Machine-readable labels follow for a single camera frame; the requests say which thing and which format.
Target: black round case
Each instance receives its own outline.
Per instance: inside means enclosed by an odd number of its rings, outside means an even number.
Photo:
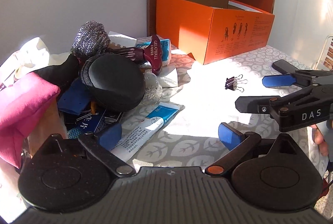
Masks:
[[[122,55],[91,57],[81,69],[81,80],[99,105],[111,111],[124,112],[135,108],[145,93],[140,68]]]

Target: white and blue tube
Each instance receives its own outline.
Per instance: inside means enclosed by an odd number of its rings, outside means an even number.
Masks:
[[[111,153],[127,162],[178,110],[179,106],[160,102],[131,133],[117,143]]]

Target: gray ribbed panel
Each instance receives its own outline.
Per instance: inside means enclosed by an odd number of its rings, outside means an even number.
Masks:
[[[321,224],[315,210],[270,213],[240,200],[227,180],[212,178],[199,167],[143,167],[118,179],[98,203],[70,214],[28,210],[17,224]]]

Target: clear plastic cup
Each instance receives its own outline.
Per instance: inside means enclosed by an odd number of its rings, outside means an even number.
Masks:
[[[141,103],[144,105],[156,104],[162,96],[162,86],[158,82],[156,75],[151,72],[145,72],[144,79],[146,83],[146,91]]]

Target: finger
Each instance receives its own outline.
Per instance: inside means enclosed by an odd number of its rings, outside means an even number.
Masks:
[[[328,145],[326,142],[319,144],[319,151],[323,156],[328,156]]]
[[[314,143],[316,143],[317,145],[321,144],[324,142],[324,137],[321,134],[321,132],[317,129],[314,133]]]

